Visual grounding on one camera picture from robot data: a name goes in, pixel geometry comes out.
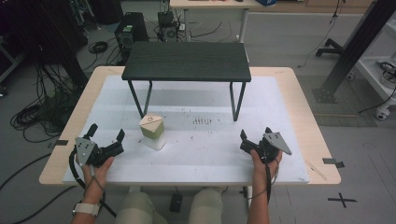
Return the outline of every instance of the person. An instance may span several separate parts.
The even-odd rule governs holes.
[[[255,150],[251,150],[250,155],[253,160],[254,169],[252,174],[253,192],[247,224],[265,224],[269,223],[265,165]],[[271,178],[277,172],[281,160],[282,151],[279,150],[276,159],[268,164],[271,171]],[[100,168],[95,168],[95,176],[91,176],[88,165],[83,167],[84,179],[87,184],[82,203],[99,203],[106,185],[106,174],[113,161],[114,158],[109,158]],[[189,224],[221,223],[221,193],[222,190],[219,188],[205,188],[198,192],[194,196],[191,205]],[[71,223],[89,224],[94,222],[95,216],[93,215],[75,213]],[[154,205],[146,193],[130,192],[120,205],[115,223],[167,224],[167,221],[155,211]]]

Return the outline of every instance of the black table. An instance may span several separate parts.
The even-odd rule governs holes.
[[[242,43],[165,43],[135,42],[122,79],[127,80],[140,116],[147,114],[152,81],[230,82],[233,120],[238,120],[246,83],[251,75]],[[133,80],[149,81],[148,96],[142,112]],[[233,83],[242,82],[235,110]]]

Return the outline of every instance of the khaki pants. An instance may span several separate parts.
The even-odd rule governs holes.
[[[197,193],[191,205],[189,224],[221,224],[222,201],[220,189],[203,189]],[[143,192],[131,192],[120,205],[116,224],[167,224],[155,211],[149,196]]]

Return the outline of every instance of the human hand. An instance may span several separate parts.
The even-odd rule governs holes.
[[[107,171],[110,169],[113,161],[114,157],[110,157],[101,167],[95,167],[94,176],[91,175],[91,168],[89,165],[84,165],[82,167],[85,180],[84,203],[99,203],[105,190]]]
[[[282,160],[283,151],[279,150],[276,159],[268,163],[271,172],[271,179],[277,172],[279,168],[280,161]],[[253,187],[265,189],[267,187],[267,173],[265,170],[265,164],[262,163],[259,154],[256,150],[250,150],[251,159],[253,160],[254,170],[253,170]]]

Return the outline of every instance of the gray carpet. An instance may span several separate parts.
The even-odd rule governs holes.
[[[336,104],[319,104],[312,89],[320,87],[326,77],[299,76],[297,78],[319,126],[376,127],[371,114],[358,114],[358,111],[365,106],[347,80],[340,85],[334,95],[337,100]]]

